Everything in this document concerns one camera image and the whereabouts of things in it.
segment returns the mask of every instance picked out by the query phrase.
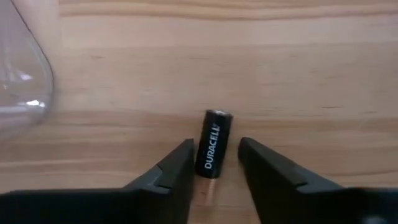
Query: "black battery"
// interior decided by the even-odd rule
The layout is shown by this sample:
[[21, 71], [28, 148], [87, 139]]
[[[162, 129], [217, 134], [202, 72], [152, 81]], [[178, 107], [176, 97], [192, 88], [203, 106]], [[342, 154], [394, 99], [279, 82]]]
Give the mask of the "black battery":
[[196, 173], [206, 178], [218, 178], [228, 144], [233, 116], [220, 110], [207, 110], [200, 136]]

